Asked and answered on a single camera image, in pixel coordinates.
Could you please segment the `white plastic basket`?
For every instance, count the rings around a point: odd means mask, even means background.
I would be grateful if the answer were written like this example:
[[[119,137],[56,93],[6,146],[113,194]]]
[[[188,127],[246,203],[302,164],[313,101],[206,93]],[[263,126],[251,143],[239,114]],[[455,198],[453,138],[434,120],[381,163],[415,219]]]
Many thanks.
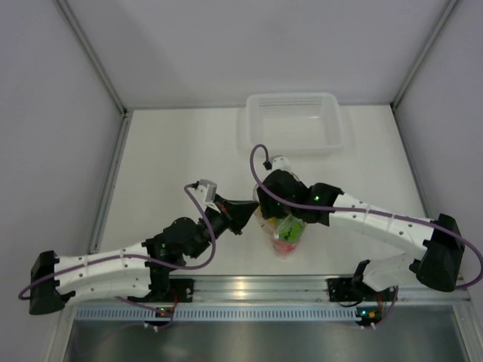
[[[330,93],[251,95],[245,124],[250,146],[263,144],[272,154],[326,156],[346,145],[340,105]]]

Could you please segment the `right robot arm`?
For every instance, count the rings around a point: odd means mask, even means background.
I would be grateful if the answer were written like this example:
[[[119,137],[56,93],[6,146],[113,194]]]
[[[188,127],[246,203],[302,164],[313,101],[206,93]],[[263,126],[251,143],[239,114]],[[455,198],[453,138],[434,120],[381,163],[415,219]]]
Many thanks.
[[[364,203],[325,183],[305,186],[286,170],[275,170],[256,188],[264,219],[293,216],[306,224],[321,224],[358,232],[401,251],[385,259],[361,261],[352,276],[353,293],[370,299],[389,287],[420,282],[452,292],[465,250],[457,221],[412,219]]]

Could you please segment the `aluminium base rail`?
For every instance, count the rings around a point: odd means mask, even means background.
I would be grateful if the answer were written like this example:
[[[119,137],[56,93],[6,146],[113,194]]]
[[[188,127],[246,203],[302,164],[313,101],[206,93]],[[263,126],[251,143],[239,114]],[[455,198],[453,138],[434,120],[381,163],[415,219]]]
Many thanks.
[[[328,304],[329,275],[189,275],[192,297],[203,303]],[[398,289],[398,302],[406,305],[454,305],[470,302],[465,290],[443,293],[422,285]]]

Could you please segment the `green fake apple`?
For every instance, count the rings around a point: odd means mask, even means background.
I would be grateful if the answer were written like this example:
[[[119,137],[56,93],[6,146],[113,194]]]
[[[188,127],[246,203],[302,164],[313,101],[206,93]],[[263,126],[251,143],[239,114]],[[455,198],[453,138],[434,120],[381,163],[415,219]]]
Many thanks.
[[[297,218],[277,219],[275,221],[275,239],[288,243],[297,243],[305,230],[305,223]]]

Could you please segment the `clear zip top bag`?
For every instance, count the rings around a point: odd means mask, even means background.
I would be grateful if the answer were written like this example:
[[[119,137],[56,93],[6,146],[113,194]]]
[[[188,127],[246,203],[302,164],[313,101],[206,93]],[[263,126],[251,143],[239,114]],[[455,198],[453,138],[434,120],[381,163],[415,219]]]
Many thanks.
[[[263,185],[281,199],[295,204],[302,204],[308,195],[308,188],[286,170],[274,170]],[[262,230],[269,235],[275,254],[285,257],[293,253],[305,230],[305,222],[292,214],[290,206],[275,200],[259,186],[254,189],[254,200],[259,203],[255,216]]]

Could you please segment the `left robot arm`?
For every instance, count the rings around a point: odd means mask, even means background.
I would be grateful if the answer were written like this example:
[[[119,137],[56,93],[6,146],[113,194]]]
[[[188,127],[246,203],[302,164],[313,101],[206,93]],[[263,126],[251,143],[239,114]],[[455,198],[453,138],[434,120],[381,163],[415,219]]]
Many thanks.
[[[19,297],[31,315],[51,314],[80,302],[120,297],[130,303],[158,302],[171,291],[170,273],[194,271],[214,259],[217,239],[240,235],[259,204],[216,197],[199,221],[174,220],[152,238],[119,250],[84,256],[40,253],[30,284]]]

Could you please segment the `aluminium frame rail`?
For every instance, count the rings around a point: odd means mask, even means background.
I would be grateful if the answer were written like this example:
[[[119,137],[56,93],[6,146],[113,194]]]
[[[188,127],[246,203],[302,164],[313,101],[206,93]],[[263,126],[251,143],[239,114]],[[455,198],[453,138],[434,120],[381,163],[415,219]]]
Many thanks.
[[[103,65],[94,46],[91,44],[91,41],[83,29],[78,17],[75,15],[71,4],[66,0],[54,0],[54,4],[63,19],[66,21],[67,26],[70,28],[75,40],[78,42],[88,62],[91,64],[94,73],[99,78],[118,114],[124,118],[128,113],[128,109],[124,105],[118,91],[115,89],[112,79],[106,71],[106,67]]]

